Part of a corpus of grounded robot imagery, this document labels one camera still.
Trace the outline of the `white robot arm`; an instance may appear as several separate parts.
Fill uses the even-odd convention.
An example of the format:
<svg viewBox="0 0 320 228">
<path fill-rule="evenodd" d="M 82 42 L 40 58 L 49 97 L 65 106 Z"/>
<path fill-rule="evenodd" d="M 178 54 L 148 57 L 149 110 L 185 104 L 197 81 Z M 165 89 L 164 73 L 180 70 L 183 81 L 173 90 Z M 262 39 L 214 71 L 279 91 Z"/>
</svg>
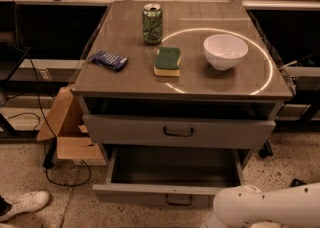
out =
<svg viewBox="0 0 320 228">
<path fill-rule="evenodd" d="M 223 189 L 201 228 L 251 228 L 264 222 L 320 228 L 320 183 L 269 192 L 253 185 Z"/>
</svg>

